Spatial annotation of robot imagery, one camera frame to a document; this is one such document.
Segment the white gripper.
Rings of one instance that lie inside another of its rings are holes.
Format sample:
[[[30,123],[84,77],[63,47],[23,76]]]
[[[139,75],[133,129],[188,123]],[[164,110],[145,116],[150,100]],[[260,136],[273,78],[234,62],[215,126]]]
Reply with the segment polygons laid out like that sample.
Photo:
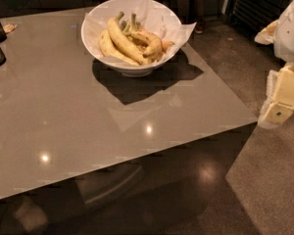
[[[257,43],[273,45],[274,55],[287,63],[280,71],[271,70],[267,80],[267,99],[260,110],[258,126],[273,129],[294,114],[294,0],[255,37]]]

